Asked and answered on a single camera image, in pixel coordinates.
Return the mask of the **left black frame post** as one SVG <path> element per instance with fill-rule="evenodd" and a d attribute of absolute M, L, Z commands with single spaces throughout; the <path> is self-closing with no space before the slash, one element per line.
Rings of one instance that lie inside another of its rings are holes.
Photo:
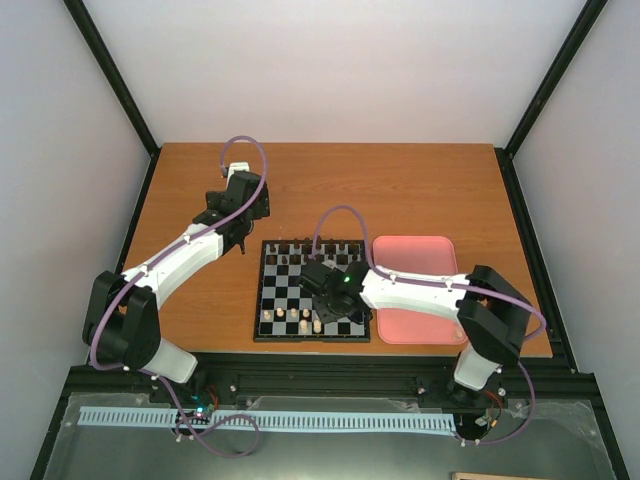
<path fill-rule="evenodd" d="M 150 158 L 156 158 L 161 148 L 154 139 L 87 6 L 81 0 L 64 0 L 63 4 L 121 105 L 144 150 Z"/>

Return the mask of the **right black frame post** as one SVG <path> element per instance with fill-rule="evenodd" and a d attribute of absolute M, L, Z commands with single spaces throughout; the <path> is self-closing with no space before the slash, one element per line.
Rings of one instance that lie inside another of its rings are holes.
<path fill-rule="evenodd" d="M 607 0 L 588 0 L 584 2 L 504 147 L 504 154 L 508 160 L 513 161 L 516 157 L 607 3 Z"/>

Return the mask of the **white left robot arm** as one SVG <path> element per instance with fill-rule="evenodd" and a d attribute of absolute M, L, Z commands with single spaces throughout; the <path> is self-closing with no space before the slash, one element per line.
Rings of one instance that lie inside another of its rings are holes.
<path fill-rule="evenodd" d="M 82 332 L 90 364 L 161 376 L 184 401 L 201 400 L 208 378 L 193 354 L 162 337 L 159 310 L 200 269 L 243 247 L 254 222 L 269 214 L 266 181 L 246 162 L 231 164 L 226 189 L 206 194 L 205 211 L 181 236 L 124 273 L 105 271 L 94 280 Z"/>

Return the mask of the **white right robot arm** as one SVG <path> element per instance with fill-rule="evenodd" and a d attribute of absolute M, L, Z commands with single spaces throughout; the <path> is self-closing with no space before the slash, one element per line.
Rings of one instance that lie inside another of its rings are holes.
<path fill-rule="evenodd" d="M 531 304 L 490 267 L 469 274 L 433 276 L 371 267 L 354 261 L 346 269 L 310 260 L 301 267 L 299 286 L 311 295 L 322 323 L 341 318 L 366 322 L 371 312 L 396 309 L 434 315 L 461 327 L 468 345 L 459 354 L 453 387 L 485 388 L 501 367 L 520 359 Z"/>

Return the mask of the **black frame post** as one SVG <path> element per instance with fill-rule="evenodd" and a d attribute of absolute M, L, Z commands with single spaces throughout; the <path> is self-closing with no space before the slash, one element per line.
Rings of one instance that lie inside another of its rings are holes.
<path fill-rule="evenodd" d="M 516 157 L 607 3 L 607 0 L 588 0 L 584 2 L 504 147 L 504 154 L 508 160 L 513 161 Z"/>
<path fill-rule="evenodd" d="M 144 150 L 150 158 L 156 158 L 161 148 L 154 139 L 87 6 L 81 0 L 64 0 L 63 4 L 121 105 Z"/>

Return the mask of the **dark chess piece row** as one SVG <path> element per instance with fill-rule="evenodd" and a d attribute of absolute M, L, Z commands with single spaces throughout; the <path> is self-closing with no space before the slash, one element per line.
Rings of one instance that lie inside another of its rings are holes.
<path fill-rule="evenodd" d="M 301 266 L 308 260 L 346 267 L 364 259 L 362 240 L 334 240 L 320 238 L 315 244 L 310 238 L 264 240 L 262 257 L 266 265 Z"/>

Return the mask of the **pink tray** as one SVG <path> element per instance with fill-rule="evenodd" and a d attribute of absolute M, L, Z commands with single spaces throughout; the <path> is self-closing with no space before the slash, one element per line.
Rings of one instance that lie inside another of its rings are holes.
<path fill-rule="evenodd" d="M 379 236 L 373 242 L 377 266 L 425 275 L 458 273 L 453 243 L 442 236 Z M 401 309 L 377 311 L 379 337 L 394 345 L 461 345 L 462 328 L 445 318 Z"/>

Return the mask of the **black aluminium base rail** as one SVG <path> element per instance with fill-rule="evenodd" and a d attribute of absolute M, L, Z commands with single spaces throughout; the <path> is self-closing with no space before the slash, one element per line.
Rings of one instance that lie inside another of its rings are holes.
<path fill-rule="evenodd" d="M 419 406 L 442 410 L 471 410 L 448 398 L 453 387 L 452 356 L 361 356 L 311 354 L 196 354 L 198 366 L 185 384 L 169 381 L 183 405 L 239 405 L 261 396 L 353 397 L 414 399 Z M 571 370 L 553 359 L 526 359 L 537 399 L 589 400 L 602 403 L 594 374 Z M 530 399 L 519 367 L 494 374 L 483 390 L 508 400 Z"/>

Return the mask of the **black white chessboard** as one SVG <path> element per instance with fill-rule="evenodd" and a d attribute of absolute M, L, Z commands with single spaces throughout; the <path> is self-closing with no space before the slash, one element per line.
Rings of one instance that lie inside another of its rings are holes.
<path fill-rule="evenodd" d="M 253 340 L 256 342 L 368 343 L 371 340 L 369 323 L 359 325 L 348 319 L 340 319 L 335 323 L 323 325 L 323 330 L 319 334 L 313 332 L 313 322 L 318 320 L 318 317 L 313 310 L 311 295 L 299 287 L 299 276 L 303 265 L 266 265 L 261 253 Z M 276 316 L 278 308 L 285 311 L 284 319 Z M 289 311 L 292 308 L 298 311 L 297 319 L 290 316 Z M 311 315 L 308 319 L 302 317 L 303 309 L 310 310 Z M 272 313 L 271 322 L 264 321 L 265 310 Z M 301 320 L 308 322 L 307 334 L 300 333 Z"/>

